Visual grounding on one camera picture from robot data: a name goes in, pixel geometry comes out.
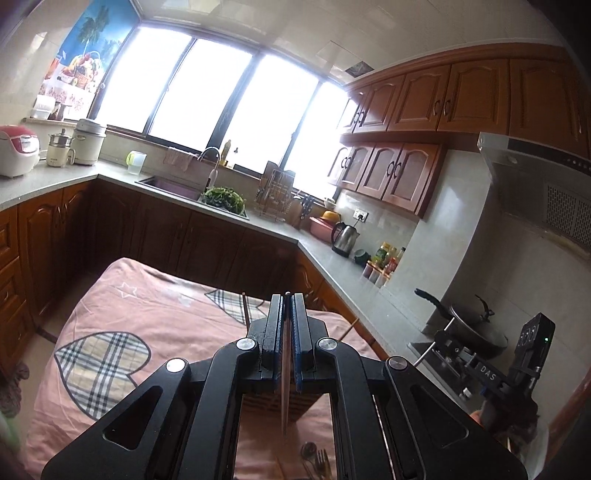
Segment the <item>right hand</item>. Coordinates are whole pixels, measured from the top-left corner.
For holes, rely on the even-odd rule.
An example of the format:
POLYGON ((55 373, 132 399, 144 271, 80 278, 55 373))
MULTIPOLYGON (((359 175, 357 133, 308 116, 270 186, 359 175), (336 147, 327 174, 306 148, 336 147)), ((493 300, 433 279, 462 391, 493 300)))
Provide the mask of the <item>right hand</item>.
POLYGON ((470 417, 484 429, 490 430, 497 419, 497 410, 490 400, 485 400, 479 410, 475 410, 470 417))

